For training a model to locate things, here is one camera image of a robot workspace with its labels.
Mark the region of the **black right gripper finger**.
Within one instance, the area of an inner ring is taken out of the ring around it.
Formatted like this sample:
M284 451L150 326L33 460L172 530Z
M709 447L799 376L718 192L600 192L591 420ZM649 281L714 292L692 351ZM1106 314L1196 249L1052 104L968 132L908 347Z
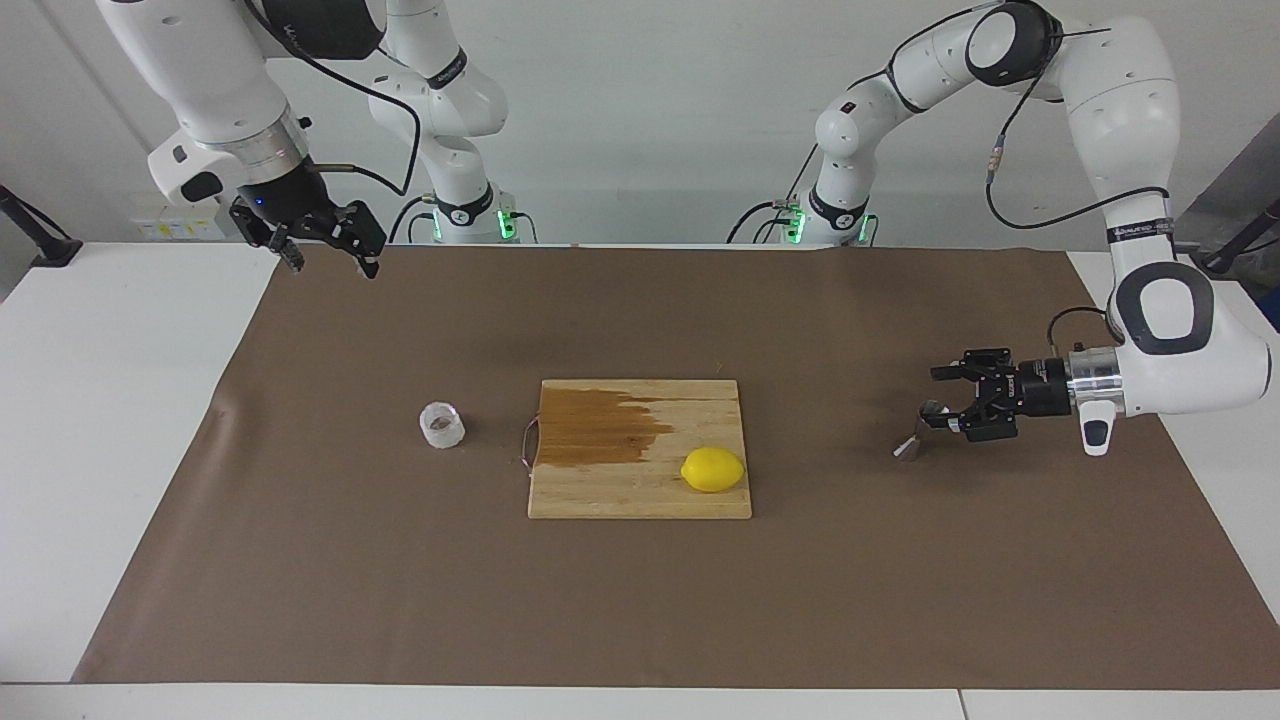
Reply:
M242 199L236 199L230 204L229 217L250 247L266 249L276 255L291 272L301 273L305 266L305 256L289 237L288 225L271 228Z
M320 240L326 246L349 255L366 279L378 277L387 233L365 201L329 202L317 210L317 223Z

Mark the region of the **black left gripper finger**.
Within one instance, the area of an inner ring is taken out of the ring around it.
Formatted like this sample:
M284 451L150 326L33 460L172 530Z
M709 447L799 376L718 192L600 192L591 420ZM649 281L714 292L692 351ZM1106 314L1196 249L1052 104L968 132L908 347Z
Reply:
M1007 386L1012 382L1012 351L1011 348L966 350L957 361L933 366L931 379Z
M927 400L918 411L919 421L934 430L964 436L969 442L1010 439L1016 436L1016 415L1010 410L973 404L952 410L936 400Z

